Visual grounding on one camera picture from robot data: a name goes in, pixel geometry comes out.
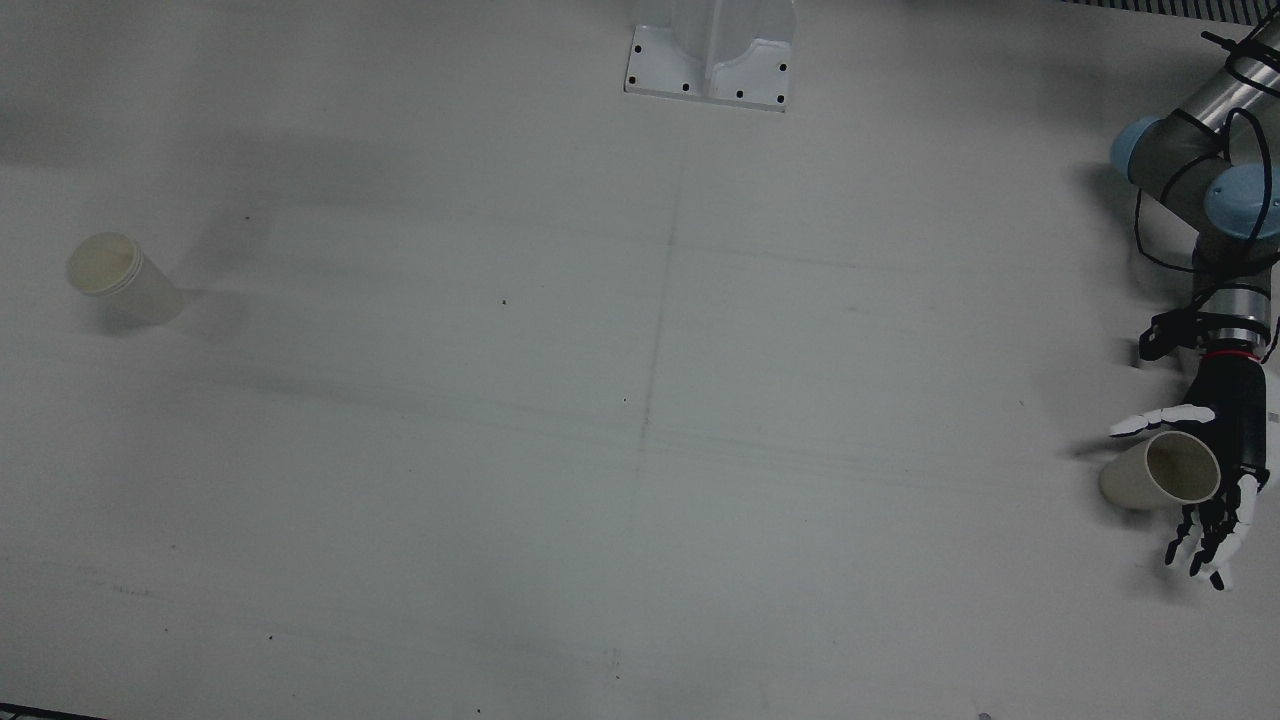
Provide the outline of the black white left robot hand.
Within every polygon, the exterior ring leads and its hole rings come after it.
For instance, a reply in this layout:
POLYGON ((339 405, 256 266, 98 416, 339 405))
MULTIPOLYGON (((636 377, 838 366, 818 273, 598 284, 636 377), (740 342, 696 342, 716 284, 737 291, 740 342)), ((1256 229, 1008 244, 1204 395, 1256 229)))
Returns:
POLYGON ((1180 404, 1125 416, 1107 430, 1138 443, 1100 473, 1102 496, 1125 510, 1170 510, 1176 523, 1164 565, 1219 592, 1234 587, 1233 560, 1272 479, 1276 382, 1251 352, 1210 351, 1180 404))

